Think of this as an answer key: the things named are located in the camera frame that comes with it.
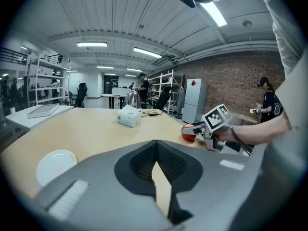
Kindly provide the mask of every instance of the doorway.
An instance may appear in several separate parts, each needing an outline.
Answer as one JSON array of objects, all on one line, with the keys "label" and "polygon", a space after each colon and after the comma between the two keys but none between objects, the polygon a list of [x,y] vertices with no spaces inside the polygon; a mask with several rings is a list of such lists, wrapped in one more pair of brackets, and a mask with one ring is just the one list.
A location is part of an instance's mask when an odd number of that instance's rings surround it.
[{"label": "doorway", "polygon": [[119,76],[104,76],[104,94],[111,94],[112,88],[118,87]]}]

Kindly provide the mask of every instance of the cable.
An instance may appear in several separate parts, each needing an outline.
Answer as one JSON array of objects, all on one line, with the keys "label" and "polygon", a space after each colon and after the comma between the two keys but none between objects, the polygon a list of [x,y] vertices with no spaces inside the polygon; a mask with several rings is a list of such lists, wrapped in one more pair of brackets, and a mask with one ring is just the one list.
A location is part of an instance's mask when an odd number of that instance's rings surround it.
[{"label": "cable", "polygon": [[243,143],[243,141],[237,136],[237,134],[235,133],[232,125],[229,125],[231,132],[233,134],[233,136],[235,137],[236,141],[242,146],[242,148],[244,149],[244,151],[247,152],[247,154],[250,156],[251,154],[251,150]]}]

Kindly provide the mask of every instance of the white plate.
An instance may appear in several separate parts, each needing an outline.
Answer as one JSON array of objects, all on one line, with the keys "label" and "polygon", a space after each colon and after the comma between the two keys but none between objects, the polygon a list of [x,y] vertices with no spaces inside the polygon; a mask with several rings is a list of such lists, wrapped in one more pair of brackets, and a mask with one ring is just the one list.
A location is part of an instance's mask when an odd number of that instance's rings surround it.
[{"label": "white plate", "polygon": [[53,151],[38,163],[37,179],[41,186],[46,186],[57,176],[77,164],[75,155],[68,150]]}]

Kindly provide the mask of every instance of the red brick wall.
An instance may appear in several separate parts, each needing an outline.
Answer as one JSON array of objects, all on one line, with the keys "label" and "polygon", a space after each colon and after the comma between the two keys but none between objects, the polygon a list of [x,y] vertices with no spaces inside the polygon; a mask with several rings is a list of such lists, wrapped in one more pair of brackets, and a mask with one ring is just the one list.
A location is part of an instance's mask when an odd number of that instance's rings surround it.
[{"label": "red brick wall", "polygon": [[230,112],[254,118],[249,110],[263,103],[264,90],[257,87],[260,78],[269,78],[275,89],[284,81],[279,56],[219,56],[182,64],[174,71],[208,82],[204,113],[223,103]]}]

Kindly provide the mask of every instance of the fluorescent light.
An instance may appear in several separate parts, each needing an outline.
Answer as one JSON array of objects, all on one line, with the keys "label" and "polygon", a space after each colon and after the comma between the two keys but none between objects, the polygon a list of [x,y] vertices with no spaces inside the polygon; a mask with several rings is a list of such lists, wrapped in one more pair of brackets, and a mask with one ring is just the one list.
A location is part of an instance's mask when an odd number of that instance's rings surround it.
[{"label": "fluorescent light", "polygon": [[200,4],[210,14],[218,26],[224,26],[227,24],[225,18],[223,18],[221,12],[213,2]]},{"label": "fluorescent light", "polygon": [[105,67],[105,66],[96,66],[97,68],[111,68],[113,69],[113,67]]},{"label": "fluorescent light", "polygon": [[137,52],[140,52],[140,53],[143,53],[143,54],[147,54],[147,55],[150,55],[150,56],[153,56],[153,57],[157,57],[157,58],[162,58],[161,55],[157,55],[153,52],[150,52],[150,51],[145,51],[145,50],[142,50],[142,49],[139,49],[139,48],[134,48],[134,51],[137,51]]},{"label": "fluorescent light", "polygon": [[127,68],[127,70],[130,70],[130,71],[137,71],[137,72],[142,72],[142,70],[132,69],[132,68]]},{"label": "fluorescent light", "polygon": [[84,42],[84,43],[77,43],[78,47],[107,47],[107,43],[104,42]]}]

